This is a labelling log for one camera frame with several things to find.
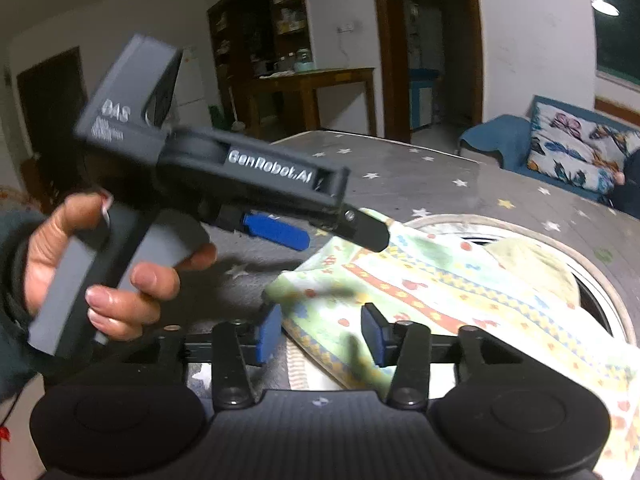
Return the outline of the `person's left hand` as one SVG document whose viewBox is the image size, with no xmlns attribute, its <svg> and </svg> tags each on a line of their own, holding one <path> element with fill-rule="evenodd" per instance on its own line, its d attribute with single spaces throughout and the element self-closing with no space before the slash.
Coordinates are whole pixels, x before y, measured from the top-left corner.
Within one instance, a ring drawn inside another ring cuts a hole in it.
<svg viewBox="0 0 640 480">
<path fill-rule="evenodd" d="M 58 263 L 70 237 L 77 231 L 95 228 L 107 198 L 99 193 L 74 194 L 58 206 L 48 220 L 29 237 L 24 273 L 26 311 L 33 318 L 46 299 Z M 90 323 L 108 338 L 130 341 L 140 337 L 143 329 L 160 320 L 160 305 L 177 297 L 179 272 L 203 271 L 217 258 L 217 248 L 207 243 L 178 266 L 160 266 L 142 261 L 130 273 L 134 290 L 118 290 L 104 285 L 90 287 L 85 300 Z"/>
</svg>

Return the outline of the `person's left forearm sleeve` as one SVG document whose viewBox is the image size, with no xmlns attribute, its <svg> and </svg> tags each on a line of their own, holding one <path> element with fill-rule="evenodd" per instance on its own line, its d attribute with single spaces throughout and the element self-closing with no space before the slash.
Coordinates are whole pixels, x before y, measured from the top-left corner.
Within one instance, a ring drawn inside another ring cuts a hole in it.
<svg viewBox="0 0 640 480">
<path fill-rule="evenodd" d="M 35 211 L 12 210 L 1 214 L 1 350 L 0 396 L 4 402 L 15 396 L 37 373 L 50 374 L 52 356 L 28 344 L 32 317 L 24 294 L 28 240 L 44 217 Z"/>
</svg>

